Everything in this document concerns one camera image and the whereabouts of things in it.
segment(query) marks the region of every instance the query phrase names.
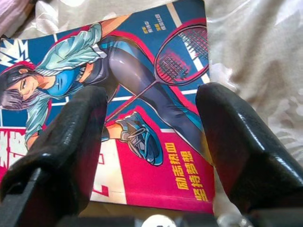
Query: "sneaker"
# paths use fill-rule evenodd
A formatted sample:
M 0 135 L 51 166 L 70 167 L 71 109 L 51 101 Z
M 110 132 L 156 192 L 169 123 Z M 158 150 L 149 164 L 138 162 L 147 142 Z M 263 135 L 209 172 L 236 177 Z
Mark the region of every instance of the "sneaker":
M 163 163 L 163 151 L 156 133 L 137 112 L 116 123 L 123 128 L 120 141 L 128 143 L 134 154 L 154 166 Z

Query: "pink fabric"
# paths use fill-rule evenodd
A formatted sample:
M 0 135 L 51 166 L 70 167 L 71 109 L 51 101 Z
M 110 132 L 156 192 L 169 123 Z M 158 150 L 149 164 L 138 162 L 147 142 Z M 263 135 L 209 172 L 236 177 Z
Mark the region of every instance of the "pink fabric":
M 27 18 L 25 9 L 29 3 L 30 0 L 0 0 L 0 35 L 9 30 L 20 17 L 24 20 Z

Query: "blue sports top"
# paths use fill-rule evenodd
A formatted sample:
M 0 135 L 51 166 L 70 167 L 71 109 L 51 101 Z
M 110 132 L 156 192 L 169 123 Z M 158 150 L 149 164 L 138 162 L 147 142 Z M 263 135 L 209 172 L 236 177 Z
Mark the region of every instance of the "blue sports top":
M 74 83 L 78 83 L 77 80 L 81 78 L 84 70 L 84 67 L 76 67 L 72 70 L 63 70 L 59 74 L 55 75 L 56 80 L 51 88 L 39 88 L 39 90 L 50 96 L 63 96 L 69 91 Z

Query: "dark hair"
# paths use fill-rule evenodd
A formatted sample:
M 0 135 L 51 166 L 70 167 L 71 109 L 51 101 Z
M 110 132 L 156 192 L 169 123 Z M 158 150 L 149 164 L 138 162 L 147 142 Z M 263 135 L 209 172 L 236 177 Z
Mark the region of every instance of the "dark hair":
M 20 73 L 20 69 L 27 69 L 27 72 Z M 0 108 L 7 110 L 27 109 L 33 99 L 37 96 L 38 92 L 34 92 L 30 98 L 23 100 L 23 96 L 17 89 L 8 90 L 8 88 L 26 77 L 35 76 L 37 74 L 38 73 L 32 70 L 31 67 L 26 65 L 17 65 L 5 70 L 0 75 Z

